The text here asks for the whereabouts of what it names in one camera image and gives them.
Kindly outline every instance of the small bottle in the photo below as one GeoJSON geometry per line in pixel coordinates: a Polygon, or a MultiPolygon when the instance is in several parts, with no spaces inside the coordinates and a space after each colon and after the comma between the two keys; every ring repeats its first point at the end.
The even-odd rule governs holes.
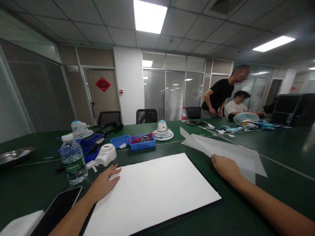
{"type": "Polygon", "coordinates": [[[82,148],[73,139],[73,134],[64,135],[61,139],[63,144],[61,146],[60,155],[68,181],[72,185],[78,184],[88,176],[82,148]]]}
{"type": "Polygon", "coordinates": [[[186,108],[183,108],[183,111],[181,113],[181,121],[182,122],[186,121],[186,108]]]}

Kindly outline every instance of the office room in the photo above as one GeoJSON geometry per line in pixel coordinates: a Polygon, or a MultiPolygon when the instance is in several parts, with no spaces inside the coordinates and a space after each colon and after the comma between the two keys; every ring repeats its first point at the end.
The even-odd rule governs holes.
{"type": "Polygon", "coordinates": [[[311,0],[0,0],[0,236],[315,235],[311,0]]]}

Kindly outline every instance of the bottle cap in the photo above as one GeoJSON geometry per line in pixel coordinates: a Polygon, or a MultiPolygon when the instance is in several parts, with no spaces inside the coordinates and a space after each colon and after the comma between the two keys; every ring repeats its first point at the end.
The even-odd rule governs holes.
{"type": "Polygon", "coordinates": [[[73,134],[66,134],[66,135],[61,136],[61,140],[63,142],[73,140],[73,134]]]}

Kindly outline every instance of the water bottle label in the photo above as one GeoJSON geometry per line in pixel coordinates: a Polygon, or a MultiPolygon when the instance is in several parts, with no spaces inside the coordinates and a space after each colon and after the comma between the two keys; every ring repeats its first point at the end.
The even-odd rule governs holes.
{"type": "Polygon", "coordinates": [[[67,174],[75,174],[84,168],[84,157],[71,163],[64,164],[67,174]]]}

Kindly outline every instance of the white t-shirt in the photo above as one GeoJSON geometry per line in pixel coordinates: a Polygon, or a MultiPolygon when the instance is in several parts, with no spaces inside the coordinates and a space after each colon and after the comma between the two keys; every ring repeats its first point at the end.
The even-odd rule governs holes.
{"type": "Polygon", "coordinates": [[[228,116],[232,112],[247,112],[248,109],[243,103],[236,104],[234,101],[228,102],[224,108],[224,115],[228,116]]]}

